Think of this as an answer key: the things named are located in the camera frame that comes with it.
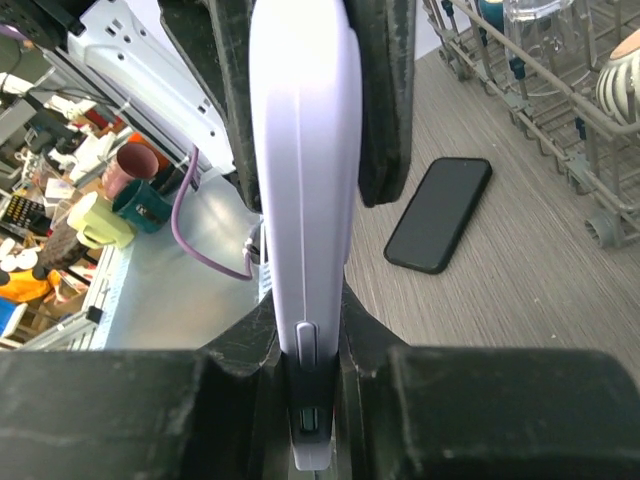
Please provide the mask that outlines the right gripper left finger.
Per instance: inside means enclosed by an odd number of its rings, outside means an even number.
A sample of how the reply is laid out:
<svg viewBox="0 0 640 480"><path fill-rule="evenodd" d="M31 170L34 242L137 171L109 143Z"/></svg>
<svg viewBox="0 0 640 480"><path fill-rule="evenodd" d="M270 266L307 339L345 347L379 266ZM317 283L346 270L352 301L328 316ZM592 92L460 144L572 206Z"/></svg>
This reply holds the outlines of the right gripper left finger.
<svg viewBox="0 0 640 480"><path fill-rule="evenodd" d="M5 479L281 479L273 302L197 350L1 357Z"/></svg>

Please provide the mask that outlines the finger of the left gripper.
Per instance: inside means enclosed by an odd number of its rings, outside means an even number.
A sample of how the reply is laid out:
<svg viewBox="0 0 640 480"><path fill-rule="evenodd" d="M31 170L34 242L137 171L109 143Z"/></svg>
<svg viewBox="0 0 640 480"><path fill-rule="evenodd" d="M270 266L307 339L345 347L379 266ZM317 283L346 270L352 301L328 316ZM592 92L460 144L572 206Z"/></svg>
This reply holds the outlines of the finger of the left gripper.
<svg viewBox="0 0 640 480"><path fill-rule="evenodd" d="M347 1L361 56L363 134L358 184L368 208L393 203L411 165L416 3Z"/></svg>
<svg viewBox="0 0 640 480"><path fill-rule="evenodd" d="M222 119L241 199L248 209L259 210L249 95L249 30L255 3L166 0L159 6L165 33Z"/></svg>

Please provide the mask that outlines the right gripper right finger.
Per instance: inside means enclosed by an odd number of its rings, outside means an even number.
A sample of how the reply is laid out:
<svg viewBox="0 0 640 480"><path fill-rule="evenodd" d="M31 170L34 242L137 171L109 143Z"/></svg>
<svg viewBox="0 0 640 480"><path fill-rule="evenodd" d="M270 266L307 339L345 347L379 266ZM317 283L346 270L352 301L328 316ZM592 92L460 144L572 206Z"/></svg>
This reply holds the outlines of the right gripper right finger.
<svg viewBox="0 0 640 480"><path fill-rule="evenodd" d="M411 346L342 297L340 479L635 479L639 390L589 349Z"/></svg>

